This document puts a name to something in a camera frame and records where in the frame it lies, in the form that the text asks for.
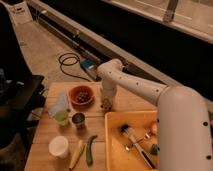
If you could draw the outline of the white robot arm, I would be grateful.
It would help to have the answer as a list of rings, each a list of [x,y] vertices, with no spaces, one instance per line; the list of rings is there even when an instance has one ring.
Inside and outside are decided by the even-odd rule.
[[[112,59],[98,67],[102,104],[121,86],[157,107],[159,171],[213,171],[210,119],[204,98],[187,86],[167,86],[123,72]]]

